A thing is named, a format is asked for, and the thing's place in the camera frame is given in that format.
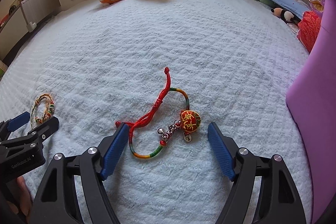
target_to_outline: braided bracelet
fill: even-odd
[[[40,105],[42,100],[46,100],[45,102],[45,110],[43,112],[43,115],[41,117],[41,119],[37,116],[37,108]],[[41,124],[43,122],[45,122],[46,120],[48,120],[54,113],[55,108],[54,108],[54,101],[53,98],[51,97],[51,95],[45,93],[42,94],[40,97],[38,97],[35,101],[35,104],[33,106],[33,110],[31,111],[30,114],[30,125],[31,128],[33,129],[33,115],[35,113],[35,122],[37,124]]]
[[[171,88],[170,87],[170,75],[169,75],[169,68],[165,68],[165,74],[167,75],[167,84],[166,87],[161,91],[158,99],[156,100],[154,106],[152,107],[152,110],[142,116],[137,122],[126,122],[126,124],[130,127],[129,131],[129,148],[132,152],[132,154],[140,159],[149,159],[156,156],[164,146],[167,145],[167,141],[171,138],[171,136],[179,129],[183,129],[183,137],[186,142],[191,141],[190,133],[197,130],[201,123],[201,117],[197,112],[194,112],[192,110],[189,110],[189,98],[188,95],[181,89],[177,88]],[[180,113],[180,119],[176,120],[173,124],[168,126],[168,130],[164,131],[162,128],[159,128],[157,130],[158,134],[161,135],[162,140],[160,141],[160,145],[158,148],[149,155],[140,155],[134,151],[133,148],[133,132],[135,128],[145,127],[150,123],[152,120],[155,112],[159,109],[159,106],[162,104],[163,98],[167,95],[169,91],[176,91],[181,93],[186,102],[186,108],[185,110],[182,110]],[[120,126],[121,122],[116,122],[115,125],[118,127]]]

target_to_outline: silver screw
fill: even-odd
[[[97,148],[95,147],[90,147],[89,150],[87,151],[89,154],[94,154],[97,152]]]
[[[275,159],[276,161],[282,161],[282,158],[281,158],[280,155],[274,155],[274,159]]]
[[[246,148],[241,148],[239,149],[239,153],[241,153],[242,155],[247,155],[249,151]]]
[[[54,156],[54,159],[55,160],[60,160],[62,158],[62,154],[61,153],[57,153],[55,156]]]

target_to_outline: blue pillow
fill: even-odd
[[[303,13],[310,11],[310,7],[302,0],[271,0],[278,4],[280,7],[292,12],[299,19],[303,18]]]

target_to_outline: silver bell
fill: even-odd
[[[157,133],[160,134],[160,135],[162,135],[164,132],[165,132],[165,131],[164,131],[162,128],[159,128],[159,129],[157,130]]]

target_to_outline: human hand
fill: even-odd
[[[16,179],[16,182],[20,189],[20,209],[22,213],[26,216],[27,223],[29,223],[30,211],[33,204],[32,199],[27,188],[25,179],[21,176]],[[15,214],[19,213],[18,208],[13,203],[9,201],[7,201],[7,203]]]

